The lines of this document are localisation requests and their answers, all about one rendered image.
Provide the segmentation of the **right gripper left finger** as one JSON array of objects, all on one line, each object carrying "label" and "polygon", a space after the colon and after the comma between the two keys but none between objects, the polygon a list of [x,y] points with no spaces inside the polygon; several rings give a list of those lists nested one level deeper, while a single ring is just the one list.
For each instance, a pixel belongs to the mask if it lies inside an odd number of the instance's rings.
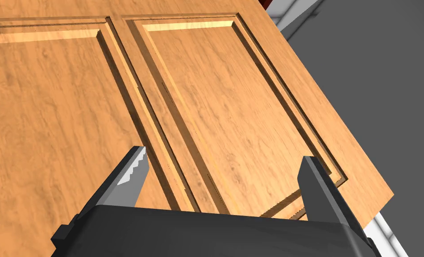
[{"label": "right gripper left finger", "polygon": [[133,146],[85,204],[77,218],[97,205],[134,207],[149,171],[144,146]]}]

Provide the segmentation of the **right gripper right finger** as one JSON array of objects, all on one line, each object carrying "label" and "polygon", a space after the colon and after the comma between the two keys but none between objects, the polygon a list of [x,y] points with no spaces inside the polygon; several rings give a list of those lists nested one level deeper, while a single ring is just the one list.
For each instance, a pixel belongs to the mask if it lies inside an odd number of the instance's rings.
[{"label": "right gripper right finger", "polygon": [[303,157],[297,182],[309,221],[343,224],[366,239],[357,218],[318,158]]}]

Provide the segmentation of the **wooden panelled door leaf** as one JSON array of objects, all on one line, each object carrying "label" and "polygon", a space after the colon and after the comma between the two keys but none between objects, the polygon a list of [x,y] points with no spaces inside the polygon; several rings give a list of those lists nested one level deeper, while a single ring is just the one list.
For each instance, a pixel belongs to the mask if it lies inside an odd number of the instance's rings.
[{"label": "wooden panelled door leaf", "polygon": [[0,0],[0,257],[50,257],[134,145],[138,207],[304,219],[304,156],[362,227],[393,196],[258,0]]}]

